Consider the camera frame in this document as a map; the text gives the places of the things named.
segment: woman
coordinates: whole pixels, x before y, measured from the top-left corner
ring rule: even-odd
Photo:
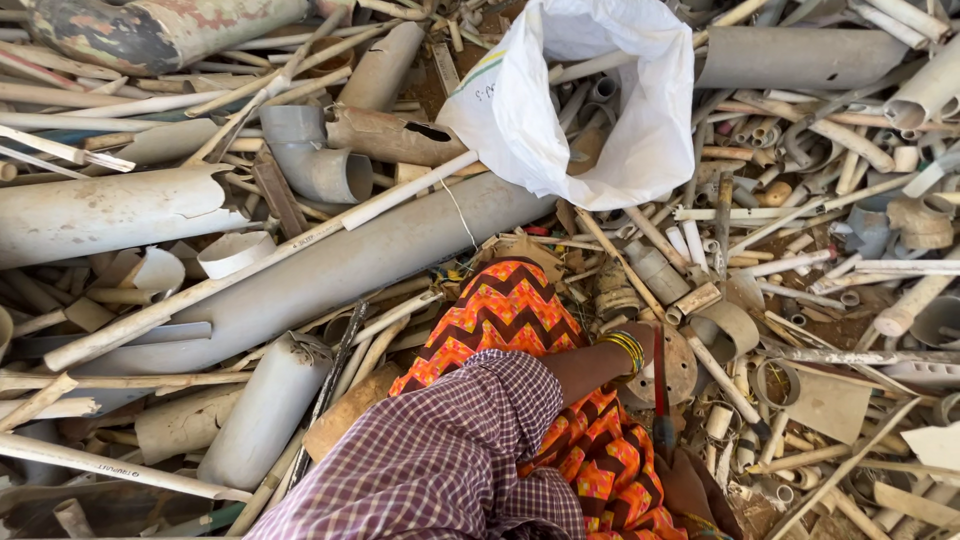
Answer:
[[[250,538],[733,538],[703,463],[616,399],[652,329],[589,346],[543,271],[495,259],[417,362]]]

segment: plastic scrap pile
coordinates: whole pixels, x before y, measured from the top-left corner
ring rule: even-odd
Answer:
[[[0,3],[11,537],[243,535],[494,257],[663,323],[755,537],[956,532],[960,5],[397,1]]]

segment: zigzag pattern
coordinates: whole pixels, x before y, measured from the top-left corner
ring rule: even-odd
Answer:
[[[580,325],[532,260],[495,259],[467,284],[431,332],[417,362],[390,395],[424,388],[458,369],[477,351],[495,348],[533,356],[587,345]],[[557,468],[577,493],[590,540],[685,539],[660,502],[653,444],[616,399],[613,386],[561,411],[537,456],[517,464],[520,476],[535,467]]]

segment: purple checkered sleeve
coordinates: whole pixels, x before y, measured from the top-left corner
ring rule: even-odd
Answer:
[[[372,406],[247,538],[585,538],[556,469],[516,475],[561,404],[560,383],[532,356],[477,353]]]

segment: white string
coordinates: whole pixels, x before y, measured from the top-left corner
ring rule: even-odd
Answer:
[[[464,217],[464,212],[460,210],[460,204],[457,203],[457,198],[453,196],[453,193],[450,191],[450,188],[446,186],[444,179],[440,179],[440,185],[442,185],[444,189],[446,189],[446,192],[450,194],[450,198],[453,199],[453,206],[457,207],[457,213],[460,214],[460,222],[464,224],[464,229],[466,229],[467,234],[470,235],[470,242],[473,244],[473,249],[475,250],[480,249],[480,247],[477,246],[477,241],[473,238],[473,233],[470,232],[470,227],[467,226],[467,219]]]

